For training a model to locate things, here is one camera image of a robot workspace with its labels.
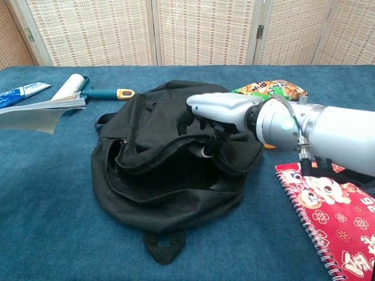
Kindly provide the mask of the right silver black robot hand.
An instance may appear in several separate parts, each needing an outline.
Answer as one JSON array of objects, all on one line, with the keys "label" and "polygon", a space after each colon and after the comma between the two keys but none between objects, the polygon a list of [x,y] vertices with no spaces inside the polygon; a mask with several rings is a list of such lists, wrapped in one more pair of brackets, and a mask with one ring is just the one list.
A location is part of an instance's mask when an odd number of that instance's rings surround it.
[{"label": "right silver black robot hand", "polygon": [[213,157],[237,133],[255,133],[259,111],[264,101],[260,97],[232,92],[195,94],[187,98],[186,108],[177,120],[179,135],[187,134],[187,127],[195,119],[203,130],[213,128],[213,135],[203,145],[190,145],[189,150],[201,158]]}]

